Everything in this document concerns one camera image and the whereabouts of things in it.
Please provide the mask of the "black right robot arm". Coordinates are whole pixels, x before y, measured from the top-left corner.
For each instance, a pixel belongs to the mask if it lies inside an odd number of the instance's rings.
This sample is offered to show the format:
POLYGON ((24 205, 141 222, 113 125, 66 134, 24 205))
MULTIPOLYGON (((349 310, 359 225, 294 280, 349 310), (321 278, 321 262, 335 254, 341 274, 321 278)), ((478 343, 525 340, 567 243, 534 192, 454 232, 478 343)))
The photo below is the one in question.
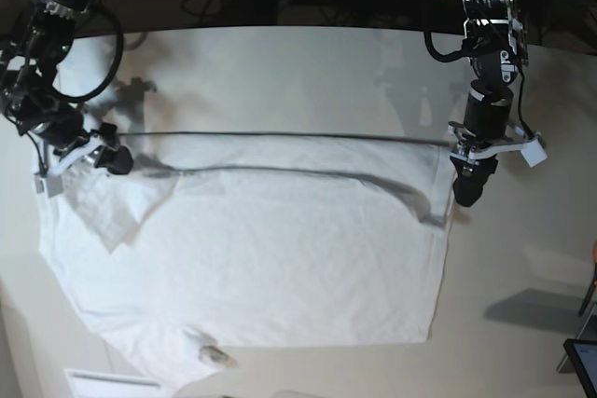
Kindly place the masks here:
POLYGON ((84 103, 103 93, 115 79, 124 53, 123 27, 118 17, 96 0, 34 0, 13 25, 1 49, 1 114, 35 148, 47 144, 59 162, 38 162, 43 178, 60 175, 76 161, 89 158, 95 168, 114 175, 131 172, 131 151, 121 144, 115 125, 95 121, 84 103), (82 95, 59 91, 54 80, 76 35, 76 17, 101 16, 113 27, 115 52, 107 74, 82 95))

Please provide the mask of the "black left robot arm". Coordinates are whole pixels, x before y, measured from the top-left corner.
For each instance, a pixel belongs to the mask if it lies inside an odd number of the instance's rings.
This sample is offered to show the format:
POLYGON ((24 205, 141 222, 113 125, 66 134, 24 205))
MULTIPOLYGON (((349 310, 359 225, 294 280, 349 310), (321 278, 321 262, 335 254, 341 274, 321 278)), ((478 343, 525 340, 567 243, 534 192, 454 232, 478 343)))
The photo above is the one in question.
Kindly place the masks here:
POLYGON ((474 205, 496 171, 499 145, 513 146, 507 136, 514 93, 511 84, 523 77, 528 62, 524 28, 518 19, 516 0, 461 0, 465 37, 459 49, 439 52, 434 45, 433 0, 422 0, 425 47, 437 62, 469 61, 476 77, 471 82, 464 119, 452 122, 456 144, 450 155, 456 171, 452 191, 462 207, 474 205))

